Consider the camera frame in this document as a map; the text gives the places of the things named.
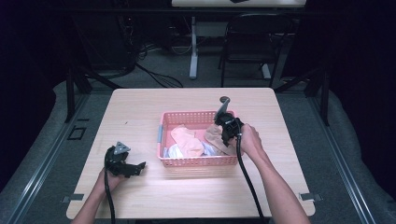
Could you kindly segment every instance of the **peach fabric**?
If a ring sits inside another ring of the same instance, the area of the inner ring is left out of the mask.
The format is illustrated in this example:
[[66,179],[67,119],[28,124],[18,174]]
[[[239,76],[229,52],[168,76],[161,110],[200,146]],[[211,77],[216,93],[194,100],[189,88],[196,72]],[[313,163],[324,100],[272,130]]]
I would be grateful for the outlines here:
[[206,129],[206,133],[205,133],[206,141],[212,144],[215,147],[215,150],[217,149],[219,155],[221,154],[223,155],[225,154],[229,156],[236,155],[236,149],[234,146],[230,144],[226,147],[222,142],[221,132],[222,129],[220,128],[220,126],[216,124],[211,124]]
[[172,130],[171,136],[184,157],[200,157],[204,153],[204,146],[198,138],[195,138],[195,131],[187,129],[184,124]]

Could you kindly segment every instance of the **person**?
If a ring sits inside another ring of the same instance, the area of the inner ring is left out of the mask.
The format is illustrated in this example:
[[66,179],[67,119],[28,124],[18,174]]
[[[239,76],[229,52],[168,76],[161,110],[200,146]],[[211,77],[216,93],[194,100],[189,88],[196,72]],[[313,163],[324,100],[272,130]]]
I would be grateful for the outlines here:
[[259,170],[274,222],[276,224],[310,223],[297,197],[264,151],[259,133],[249,124],[242,126],[241,149]]
[[[113,175],[107,171],[108,187],[110,191],[115,189],[122,181],[127,179],[123,175]],[[105,192],[105,168],[99,173],[95,185],[88,196],[81,209],[78,211],[71,223],[73,224],[87,224],[95,221],[95,215],[100,203],[106,197]]]
[[[250,157],[259,170],[274,222],[276,224],[310,223],[308,216],[288,183],[271,163],[262,147],[259,133],[249,124],[242,126],[241,149]],[[90,196],[72,221],[73,224],[94,222],[99,204],[106,197],[104,176],[105,171],[102,170]],[[113,190],[125,179],[122,175],[114,176],[108,172],[110,190]]]

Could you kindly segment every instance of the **cable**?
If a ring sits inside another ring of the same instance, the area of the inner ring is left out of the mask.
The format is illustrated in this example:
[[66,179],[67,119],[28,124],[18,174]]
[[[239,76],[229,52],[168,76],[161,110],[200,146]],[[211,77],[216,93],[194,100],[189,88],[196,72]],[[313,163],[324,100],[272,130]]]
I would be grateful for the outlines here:
[[247,169],[245,168],[245,165],[242,161],[242,156],[241,156],[242,131],[241,131],[241,127],[240,127],[239,123],[236,122],[236,124],[238,125],[238,132],[239,132],[239,134],[236,135],[236,156],[239,161],[239,166],[241,167],[242,173],[244,174],[244,177],[247,181],[248,187],[250,188],[254,202],[257,206],[257,210],[259,211],[260,219],[262,220],[262,223],[266,223],[264,214],[262,213],[262,208],[260,207],[259,199],[257,198],[256,190],[254,189],[253,184],[251,183],[250,177],[248,176]]
[[136,63],[135,65],[136,67],[140,68],[141,70],[149,74],[158,84],[160,84],[164,88],[183,88],[183,84],[181,84],[181,82],[175,79],[174,77],[150,72],[148,69],[144,68],[142,65],[138,63]]
[[116,223],[116,214],[114,211],[113,199],[111,198],[110,187],[108,186],[107,168],[105,168],[105,192],[108,200],[108,205],[110,207],[111,223],[114,224]]
[[[185,17],[183,17],[183,21],[184,21],[184,23],[186,24],[186,27],[187,27],[187,29],[189,30],[190,34],[191,34],[190,26],[189,26],[189,24],[187,23]],[[172,46],[171,49],[172,49],[172,51],[173,51],[175,54],[182,55],[182,54],[185,54],[185,53],[187,53],[187,52],[190,51],[190,49],[192,48],[192,44],[190,43],[188,46],[184,47],[184,48],[187,48],[187,49],[184,50],[183,52],[177,52],[177,51],[176,51],[177,48],[183,48],[183,47],[175,47],[175,46]]]

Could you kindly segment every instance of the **black curtain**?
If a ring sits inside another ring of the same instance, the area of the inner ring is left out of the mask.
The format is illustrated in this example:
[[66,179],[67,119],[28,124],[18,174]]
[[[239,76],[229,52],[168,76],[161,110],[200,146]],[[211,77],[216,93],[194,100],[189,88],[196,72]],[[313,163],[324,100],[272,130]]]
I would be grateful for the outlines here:
[[0,3],[0,189],[50,116],[56,98],[53,87],[65,80],[67,66],[56,46],[54,33],[35,1]]
[[396,199],[396,5],[372,4],[340,55],[331,90],[340,98],[378,185]]
[[345,12],[347,16],[341,20],[302,18],[282,77],[299,77],[330,62],[330,89],[354,126],[361,158],[378,185],[396,199],[394,8],[391,0],[308,0],[307,11]]

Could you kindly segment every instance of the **dark background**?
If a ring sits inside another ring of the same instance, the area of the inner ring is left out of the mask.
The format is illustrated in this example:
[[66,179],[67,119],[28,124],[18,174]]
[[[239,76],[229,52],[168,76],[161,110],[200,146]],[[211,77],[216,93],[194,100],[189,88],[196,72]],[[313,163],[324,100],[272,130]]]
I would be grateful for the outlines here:
[[[135,7],[147,7],[145,1],[131,1]],[[152,7],[169,7],[169,1],[150,1]],[[349,6],[353,1],[309,0],[306,10],[356,12]],[[340,33],[340,21],[301,19],[298,33],[285,64],[283,77],[301,76],[318,66],[328,52],[336,52],[332,59],[331,90],[339,97],[361,143],[361,156],[377,183],[396,198],[395,126],[392,109],[396,107],[396,33],[393,13],[395,4],[389,1],[370,3],[361,12],[359,22]],[[0,150],[1,189],[8,182],[41,128],[55,102],[52,88],[65,80],[74,63],[97,69],[122,70],[133,67],[130,49],[125,47],[115,17],[102,19],[79,16],[54,18],[42,11],[44,1],[7,1],[0,4],[0,65],[2,96],[2,143]],[[78,1],[51,1],[52,6],[73,6]],[[95,1],[92,7],[111,7],[110,1]],[[139,20],[142,34],[163,48],[170,46],[170,33],[153,32],[175,18]],[[83,30],[94,48],[104,53],[105,59],[95,58],[94,52],[81,41]],[[342,36],[345,45],[333,49],[333,41]],[[108,55],[117,52],[117,57]]]

